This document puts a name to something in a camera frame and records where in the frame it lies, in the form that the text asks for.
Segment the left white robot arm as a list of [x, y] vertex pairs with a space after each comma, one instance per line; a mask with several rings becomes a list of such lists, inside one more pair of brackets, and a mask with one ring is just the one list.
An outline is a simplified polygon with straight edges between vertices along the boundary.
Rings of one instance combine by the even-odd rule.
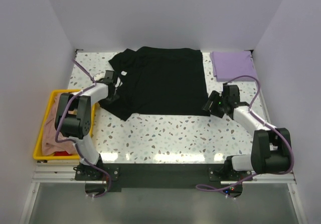
[[104, 76], [94, 81], [92, 86], [60, 95], [55, 118], [55, 141], [72, 142], [80, 157], [75, 171], [81, 180], [111, 180], [90, 136], [91, 111], [100, 101], [111, 104], [119, 98], [116, 94], [117, 82], [117, 74], [106, 70]]

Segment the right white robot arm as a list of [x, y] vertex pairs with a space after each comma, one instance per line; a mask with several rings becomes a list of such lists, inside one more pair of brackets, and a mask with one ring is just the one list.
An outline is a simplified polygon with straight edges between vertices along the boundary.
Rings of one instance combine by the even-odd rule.
[[256, 174], [287, 174], [294, 166], [290, 132], [277, 128], [257, 115], [250, 104], [240, 100], [237, 85], [223, 84], [221, 93], [212, 91], [203, 110], [222, 118], [227, 115], [240, 124], [252, 137], [249, 155], [229, 156], [221, 172], [229, 180], [235, 180], [241, 171]]

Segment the black t-shirt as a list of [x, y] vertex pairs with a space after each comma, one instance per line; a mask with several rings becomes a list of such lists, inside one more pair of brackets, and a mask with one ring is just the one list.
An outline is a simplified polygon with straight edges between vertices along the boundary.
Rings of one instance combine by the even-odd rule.
[[116, 54], [109, 64], [118, 74], [118, 99], [100, 107], [126, 121], [132, 114], [208, 116], [200, 50], [142, 47]]

